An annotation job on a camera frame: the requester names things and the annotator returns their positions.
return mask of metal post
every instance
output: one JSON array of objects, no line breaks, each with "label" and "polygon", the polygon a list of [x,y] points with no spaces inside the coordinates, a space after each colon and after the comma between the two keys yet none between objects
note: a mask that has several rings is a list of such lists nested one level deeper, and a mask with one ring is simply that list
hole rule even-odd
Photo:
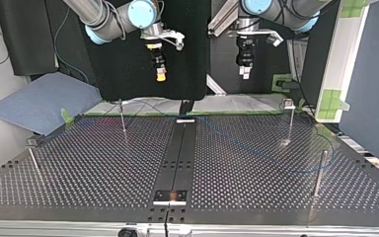
[{"label": "metal post", "polygon": [[34,166],[36,167],[36,169],[39,169],[39,166],[38,166],[38,163],[37,163],[37,160],[36,160],[36,155],[34,154],[33,149],[29,148],[29,152],[30,152],[30,156],[33,159]]},{"label": "metal post", "polygon": [[324,164],[326,163],[327,157],[328,157],[328,151],[324,150],[322,152],[321,160],[319,163],[319,172],[318,172],[318,175],[316,177],[315,188],[313,189],[313,198],[319,197],[319,189],[320,189],[320,185],[322,182],[322,176],[323,176],[323,167],[324,167]]}]

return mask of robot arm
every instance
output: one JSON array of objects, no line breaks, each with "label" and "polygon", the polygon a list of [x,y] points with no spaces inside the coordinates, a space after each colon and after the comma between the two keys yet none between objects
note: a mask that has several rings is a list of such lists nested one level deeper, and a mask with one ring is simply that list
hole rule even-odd
[{"label": "robot arm", "polygon": [[118,8],[106,0],[64,0],[85,24],[91,41],[96,44],[111,42],[141,30],[141,37],[152,53],[157,80],[166,80],[166,59],[162,50],[162,40],[172,43],[177,50],[184,47],[185,36],[181,33],[164,30],[161,22],[163,1],[133,0]]},{"label": "robot arm", "polygon": [[283,38],[276,32],[260,29],[266,19],[290,28],[296,33],[310,31],[319,19],[319,11],[331,1],[321,0],[228,0],[208,25],[208,33],[219,37],[236,22],[239,74],[249,79],[254,66],[256,35],[269,35],[267,42],[279,46]]}]

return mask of blue cloth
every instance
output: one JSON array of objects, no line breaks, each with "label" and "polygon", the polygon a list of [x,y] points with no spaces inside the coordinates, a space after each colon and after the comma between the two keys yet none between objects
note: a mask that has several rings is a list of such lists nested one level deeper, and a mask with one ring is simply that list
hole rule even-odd
[{"label": "blue cloth", "polygon": [[0,119],[49,135],[102,100],[97,88],[59,72],[49,73],[0,101]]}]

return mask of perforated metal table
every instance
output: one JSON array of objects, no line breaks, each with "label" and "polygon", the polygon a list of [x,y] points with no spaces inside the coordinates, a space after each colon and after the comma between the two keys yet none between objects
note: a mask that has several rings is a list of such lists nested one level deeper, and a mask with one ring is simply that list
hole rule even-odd
[{"label": "perforated metal table", "polygon": [[[39,169],[28,152],[3,164],[0,221],[379,227],[379,170],[309,118],[289,121],[126,118],[124,133],[120,118],[82,118],[35,151]],[[154,205],[157,191],[187,204]]]}]

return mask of blue cable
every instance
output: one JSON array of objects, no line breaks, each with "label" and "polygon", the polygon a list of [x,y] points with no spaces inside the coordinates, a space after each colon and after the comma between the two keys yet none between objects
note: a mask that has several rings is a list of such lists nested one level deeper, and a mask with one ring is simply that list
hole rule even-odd
[{"label": "blue cable", "polygon": [[[144,104],[144,105],[147,105],[149,106],[150,108],[152,108],[153,110],[157,111],[159,114],[161,114],[162,116],[165,116],[165,117],[175,117],[175,118],[182,118],[183,116],[171,116],[171,115],[167,115],[161,111],[159,111],[158,109],[156,109],[154,106],[146,103],[146,102],[143,102],[143,101],[133,101],[133,102],[138,102],[138,103],[141,103],[141,104]],[[260,157],[264,157],[265,155],[262,154],[260,151],[256,150],[256,149],[253,149],[247,145],[245,145],[243,142],[239,141],[238,139],[236,139],[235,137],[231,136],[231,135],[228,135],[228,134],[225,134],[223,133],[222,131],[220,131],[216,126],[214,126],[214,124],[212,124],[210,121],[208,121],[206,118],[202,118],[202,117],[195,117],[199,120],[201,120],[203,123],[205,123],[207,126],[209,126],[210,128],[213,129],[213,131],[218,134],[218,135],[221,135],[221,136],[224,136],[226,137],[228,140],[230,140],[234,145],[242,148],[243,150],[246,150],[254,155],[257,155],[257,156],[260,156]],[[316,129],[316,132],[317,132],[317,135],[319,137],[322,137],[324,138],[326,141],[328,141],[328,143],[330,144],[331,146],[331,150],[332,150],[332,159],[331,161],[323,166],[323,167],[318,167],[318,168],[315,168],[315,169],[310,169],[310,170],[304,170],[304,171],[298,171],[298,170],[292,170],[292,169],[287,169],[287,167],[284,167],[282,166],[281,168],[283,168],[284,170],[288,171],[288,172],[291,172],[291,173],[298,173],[298,174],[312,174],[312,173],[315,173],[315,172],[319,172],[320,170],[327,170],[331,165],[332,165],[332,162],[333,160],[335,160],[335,148],[334,148],[334,145],[332,144],[332,142],[324,135],[322,134],[319,134],[318,132],[318,128],[316,126],[313,126],[315,129]],[[270,160],[272,160],[273,162],[275,162],[276,164],[277,161],[275,159],[273,159],[270,155],[266,155],[266,157]]]},{"label": "blue cable", "polygon": [[79,72],[86,80],[86,83],[89,84],[89,77],[87,74],[85,74],[85,72],[81,71],[79,68],[67,63],[61,56],[60,54],[58,53],[57,51],[57,39],[58,39],[58,36],[59,36],[59,33],[60,31],[62,30],[62,28],[64,27],[64,25],[66,24],[67,22],[67,18],[69,17],[69,13],[70,13],[70,8],[67,9],[67,13],[66,13],[66,16],[64,17],[64,20],[63,22],[61,23],[60,27],[57,29],[57,32],[56,32],[56,35],[54,36],[54,52],[57,56],[57,58],[63,62],[65,65],[69,66],[70,68],[73,68],[74,70],[76,70],[77,72]]}]

